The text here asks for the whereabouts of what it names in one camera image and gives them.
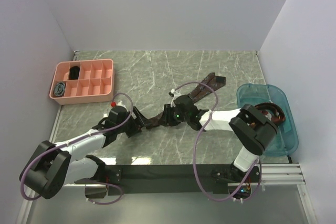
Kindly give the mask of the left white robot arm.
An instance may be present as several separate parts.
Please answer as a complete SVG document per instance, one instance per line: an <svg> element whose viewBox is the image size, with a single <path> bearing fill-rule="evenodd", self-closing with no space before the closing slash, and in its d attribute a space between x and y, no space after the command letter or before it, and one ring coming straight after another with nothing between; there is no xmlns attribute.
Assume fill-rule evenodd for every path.
<svg viewBox="0 0 336 224"><path fill-rule="evenodd" d="M137 108L129 111L116 105L97 125L78 137L58 144L41 142L19 176L20 189L28 187L39 197L50 199L66 184L82 180L108 183L105 162L91 152L108 146L119 134L132 137L151 126L152 122Z"/></svg>

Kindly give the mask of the brown blue floral tie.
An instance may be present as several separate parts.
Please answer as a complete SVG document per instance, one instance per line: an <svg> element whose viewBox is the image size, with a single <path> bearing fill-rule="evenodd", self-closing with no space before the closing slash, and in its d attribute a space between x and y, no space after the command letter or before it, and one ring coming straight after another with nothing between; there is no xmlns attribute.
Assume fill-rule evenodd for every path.
<svg viewBox="0 0 336 224"><path fill-rule="evenodd" d="M209 73L190 93L182 94L188 95L195 104L200 101L204 97L208 96L211 93L214 93L218 89L224 87L226 85L226 78L222 76L217 76L215 73ZM149 119L150 126L147 126L146 129L153 129L160 125L160 118L163 114L163 111L159 113L157 116Z"/></svg>

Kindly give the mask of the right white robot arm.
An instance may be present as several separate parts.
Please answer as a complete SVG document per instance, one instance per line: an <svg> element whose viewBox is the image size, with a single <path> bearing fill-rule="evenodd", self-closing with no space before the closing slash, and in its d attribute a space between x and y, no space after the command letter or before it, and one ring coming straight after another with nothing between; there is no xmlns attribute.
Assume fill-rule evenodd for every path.
<svg viewBox="0 0 336 224"><path fill-rule="evenodd" d="M246 104L240 109L214 111L198 109L187 95L182 95L166 104L159 119L161 126L176 126L187 123L196 131L232 131L242 143L233 161L231 176L242 182L249 176L249 168L261 156L278 133L278 126L264 105Z"/></svg>

